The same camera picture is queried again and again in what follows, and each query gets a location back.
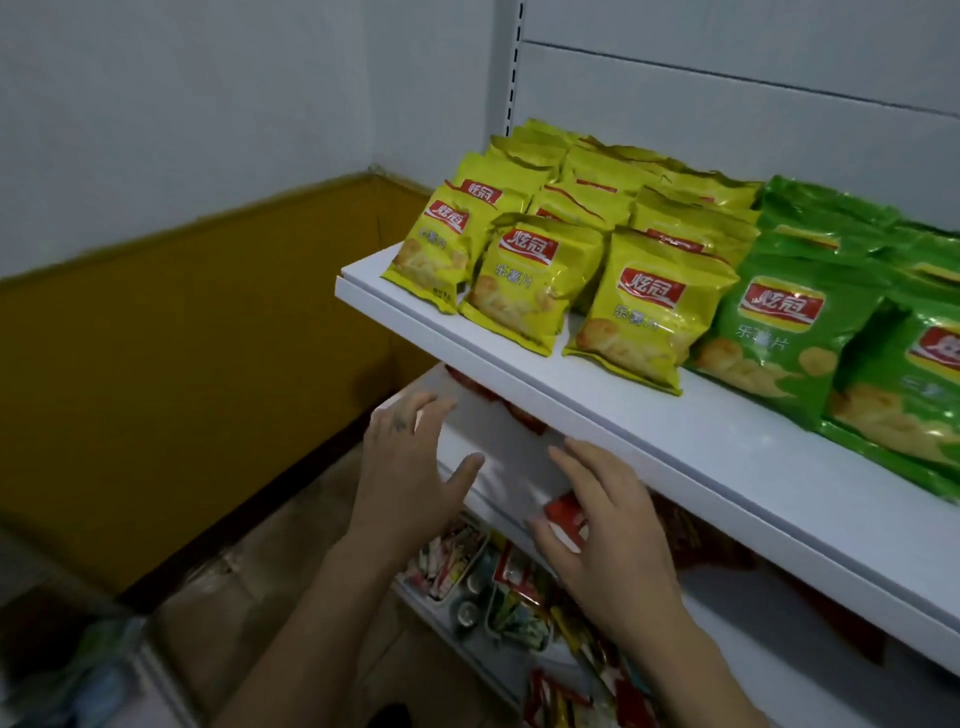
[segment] red logo label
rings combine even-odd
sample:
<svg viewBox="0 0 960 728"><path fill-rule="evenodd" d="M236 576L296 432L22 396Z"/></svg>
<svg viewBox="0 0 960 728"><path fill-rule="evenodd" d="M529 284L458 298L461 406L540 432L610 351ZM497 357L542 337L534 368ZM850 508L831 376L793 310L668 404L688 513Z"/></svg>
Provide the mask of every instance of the red logo label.
<svg viewBox="0 0 960 728"><path fill-rule="evenodd" d="M624 268L616 287L644 301L659 303L665 308L676 308L686 284L638 271L636 268Z"/></svg>
<svg viewBox="0 0 960 728"><path fill-rule="evenodd" d="M550 265L553 256L557 253L557 248L560 247L560 243L548 237L540 237L532 232L514 228L500 238L500 247L511 253L535 260L537 263Z"/></svg>
<svg viewBox="0 0 960 728"><path fill-rule="evenodd" d="M555 214L553 214L552 212L550 212L549 210L543 207L537 210L537 217L547 217L551 220L560 220L560 222L562 223L566 222L562 217L557 217Z"/></svg>
<svg viewBox="0 0 960 728"><path fill-rule="evenodd" d="M616 192L616 187L607 187L605 184L598 184L590 180L577 180L577 184L585 184L587 187L596 187L597 189L605 189L608 192Z"/></svg>
<svg viewBox="0 0 960 728"><path fill-rule="evenodd" d="M454 189L466 192L477 200L483 200L490 205L496 205L496 201L499 200L500 195L503 194L503 190L491 187L488 184L483 184L482 182L476 182L475 180L464 180L459 187L454 187Z"/></svg>
<svg viewBox="0 0 960 728"><path fill-rule="evenodd" d="M693 240L684 240L681 237L674 237L665 232L655 231L653 228L647 228L643 234L647 237L652 237L654 240L659 240L661 243L666 243L667 245L672 245L674 248L680 248L681 250L690 251L691 253L702 253L705 247Z"/></svg>
<svg viewBox="0 0 960 728"><path fill-rule="evenodd" d="M467 227L467 220L470 219L469 212L461 212L459 209L454 209L443 200L437 200L433 205L424 210L423 214L435 220L440 220L458 235L464 234L464 228Z"/></svg>
<svg viewBox="0 0 960 728"><path fill-rule="evenodd" d="M740 307L775 319L810 326L824 307L824 299L753 281L743 294Z"/></svg>
<svg viewBox="0 0 960 728"><path fill-rule="evenodd" d="M910 353L960 372L960 336L946 328L930 327Z"/></svg>

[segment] floor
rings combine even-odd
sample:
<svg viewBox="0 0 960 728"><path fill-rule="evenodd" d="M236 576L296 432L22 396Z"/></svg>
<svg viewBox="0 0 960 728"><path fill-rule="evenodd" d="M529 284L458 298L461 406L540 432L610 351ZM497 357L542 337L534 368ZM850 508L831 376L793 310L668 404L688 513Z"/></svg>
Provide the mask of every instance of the floor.
<svg viewBox="0 0 960 728"><path fill-rule="evenodd" d="M360 474L359 446L239 545L200 570L156 613L157 636L206 717L217 714L290 614L346 531ZM516 713L392 593L360 650L340 725L365 726L404 702L417 728L496 728Z"/></svg>

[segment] white shelf back panel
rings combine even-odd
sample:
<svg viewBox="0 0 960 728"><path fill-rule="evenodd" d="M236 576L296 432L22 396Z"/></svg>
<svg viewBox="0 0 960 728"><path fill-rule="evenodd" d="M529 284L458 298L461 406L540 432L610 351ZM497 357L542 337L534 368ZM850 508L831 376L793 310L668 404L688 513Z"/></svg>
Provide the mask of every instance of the white shelf back panel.
<svg viewBox="0 0 960 728"><path fill-rule="evenodd" d="M951 0L528 0L524 39L960 113Z"/></svg>
<svg viewBox="0 0 960 728"><path fill-rule="evenodd" d="M637 144L740 179L783 174L960 228L960 120L524 42L528 117Z"/></svg>

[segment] right hand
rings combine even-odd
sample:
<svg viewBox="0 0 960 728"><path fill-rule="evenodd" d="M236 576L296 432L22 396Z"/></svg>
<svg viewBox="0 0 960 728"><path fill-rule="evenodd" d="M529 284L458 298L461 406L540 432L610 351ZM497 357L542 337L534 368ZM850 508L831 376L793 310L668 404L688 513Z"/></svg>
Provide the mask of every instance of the right hand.
<svg viewBox="0 0 960 728"><path fill-rule="evenodd" d="M567 548L541 517L530 523L537 548L584 614L625 649L647 651L689 621L666 537L633 469L583 440L567 438L553 460L573 485L589 522L581 553Z"/></svg>

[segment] white wall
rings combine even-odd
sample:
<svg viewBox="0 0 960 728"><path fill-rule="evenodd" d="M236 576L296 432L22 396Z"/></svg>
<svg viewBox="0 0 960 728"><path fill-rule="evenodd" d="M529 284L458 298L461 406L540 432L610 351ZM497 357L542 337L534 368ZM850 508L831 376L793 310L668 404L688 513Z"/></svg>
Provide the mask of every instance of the white wall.
<svg viewBox="0 0 960 728"><path fill-rule="evenodd" d="M427 186L503 133L516 2L364 0L373 161Z"/></svg>
<svg viewBox="0 0 960 728"><path fill-rule="evenodd" d="M0 4L0 278L365 169L366 55L361 0Z"/></svg>

